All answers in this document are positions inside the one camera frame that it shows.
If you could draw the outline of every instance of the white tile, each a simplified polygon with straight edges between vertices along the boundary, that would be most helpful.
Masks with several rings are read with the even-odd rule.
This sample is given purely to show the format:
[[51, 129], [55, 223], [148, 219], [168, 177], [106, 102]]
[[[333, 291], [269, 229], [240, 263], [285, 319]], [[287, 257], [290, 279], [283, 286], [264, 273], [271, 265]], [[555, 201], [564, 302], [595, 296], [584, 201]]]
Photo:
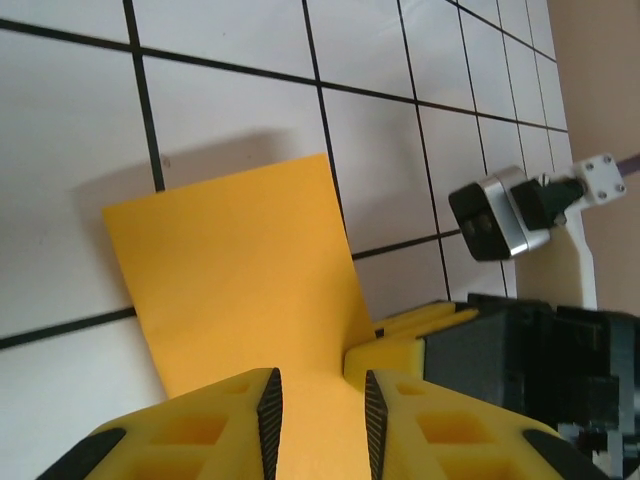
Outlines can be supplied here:
[[411, 104], [324, 90], [352, 252], [436, 233]]
[[0, 18], [129, 42], [124, 8], [118, 0], [4, 0]]
[[518, 120], [544, 125], [544, 109], [533, 50], [505, 37]]
[[31, 480], [101, 424], [166, 399], [135, 318], [0, 352], [2, 477]]
[[500, 25], [498, 4], [496, 0], [458, 0], [458, 3], [467, 7], [473, 13], [480, 15], [482, 18], [488, 20], [494, 25]]
[[573, 165], [569, 134], [550, 130], [549, 141], [551, 142], [551, 154], [553, 155], [553, 165], [556, 167], [556, 172], [568, 170]]
[[485, 176], [473, 115], [420, 107], [440, 231], [458, 228], [449, 194]]
[[445, 0], [402, 0], [402, 9], [418, 99], [473, 110], [458, 9]]
[[464, 12], [462, 28], [478, 111], [515, 118], [502, 34]]
[[309, 0], [320, 78], [413, 96], [396, 0]]
[[131, 56], [1, 32], [0, 59], [0, 337], [130, 305], [101, 209], [153, 192]]
[[513, 165], [523, 168], [518, 126], [491, 118], [479, 120], [487, 172], [492, 174]]
[[143, 45], [313, 77], [301, 2], [135, 0]]
[[374, 322], [447, 299], [437, 241], [357, 260], [356, 271]]
[[515, 260], [502, 262], [504, 270], [504, 281], [507, 285], [507, 296], [518, 298], [518, 285], [516, 284], [516, 264]]
[[503, 30], [531, 45], [526, 0], [498, 0], [498, 3]]
[[451, 299], [463, 302], [469, 293], [505, 295], [500, 262], [477, 262], [462, 235], [442, 239]]
[[527, 5], [533, 33], [533, 46], [542, 53], [555, 58], [547, 0], [527, 0]]
[[326, 152], [315, 87], [145, 59], [167, 188]]
[[558, 66], [542, 55], [536, 54], [536, 58], [540, 75], [540, 87], [542, 88], [542, 101], [547, 115], [547, 125], [566, 129], [567, 120], [564, 116]]
[[528, 177], [537, 177], [543, 173], [552, 174], [553, 161], [547, 131], [544, 128], [521, 125], [520, 137]]

